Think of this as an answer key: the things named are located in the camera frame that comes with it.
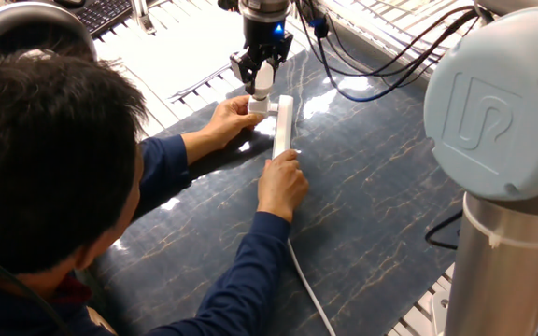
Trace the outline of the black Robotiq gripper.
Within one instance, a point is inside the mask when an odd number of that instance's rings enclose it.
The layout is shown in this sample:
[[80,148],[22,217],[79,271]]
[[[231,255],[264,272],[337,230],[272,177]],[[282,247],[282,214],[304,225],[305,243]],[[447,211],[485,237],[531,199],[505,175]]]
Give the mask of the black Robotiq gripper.
[[245,48],[230,55],[232,70],[250,95],[260,94],[256,77],[262,62],[267,61],[277,71],[290,53],[293,34],[285,28],[284,20],[254,21],[244,18]]

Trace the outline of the person's left hand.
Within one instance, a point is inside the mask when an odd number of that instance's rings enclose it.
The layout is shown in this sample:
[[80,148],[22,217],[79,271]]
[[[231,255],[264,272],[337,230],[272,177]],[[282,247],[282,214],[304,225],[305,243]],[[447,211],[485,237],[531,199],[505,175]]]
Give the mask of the person's left hand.
[[188,165],[226,148],[244,129],[253,129],[264,116],[248,113],[248,95],[227,99],[216,107],[210,121],[201,130],[181,135]]

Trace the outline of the person's right hand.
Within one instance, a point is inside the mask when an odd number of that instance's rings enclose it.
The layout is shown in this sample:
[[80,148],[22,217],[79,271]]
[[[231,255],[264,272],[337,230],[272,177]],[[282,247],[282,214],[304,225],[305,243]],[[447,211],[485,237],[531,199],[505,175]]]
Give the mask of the person's right hand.
[[297,157],[297,151],[288,149],[265,162],[258,185],[258,212],[292,222],[295,209],[309,189]]

